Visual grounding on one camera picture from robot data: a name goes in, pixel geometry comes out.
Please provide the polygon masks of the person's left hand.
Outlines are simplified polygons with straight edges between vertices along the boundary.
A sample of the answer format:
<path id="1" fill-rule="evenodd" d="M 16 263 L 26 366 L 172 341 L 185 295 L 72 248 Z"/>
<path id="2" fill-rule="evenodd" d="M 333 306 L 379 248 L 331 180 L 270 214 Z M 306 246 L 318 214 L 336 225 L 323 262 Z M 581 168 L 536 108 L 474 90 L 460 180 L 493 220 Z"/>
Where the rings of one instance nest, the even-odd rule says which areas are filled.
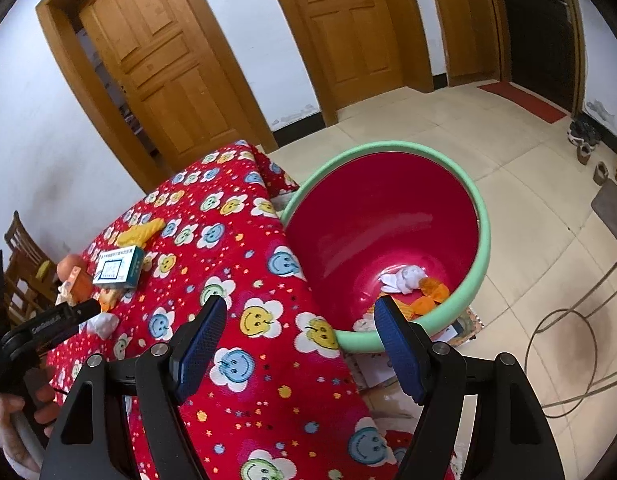
<path id="1" fill-rule="evenodd" d="M 49 437 L 54 430 L 54 422 L 60 413 L 56 402 L 56 390 L 49 383 L 53 368 L 39 382 L 34 393 L 38 408 L 33 415 L 34 422 Z M 33 429 L 23 415 L 24 399 L 11 393 L 0 393 L 0 448 L 6 461 L 22 479 L 38 479 L 42 470 L 44 454 L 34 444 L 36 439 Z"/>

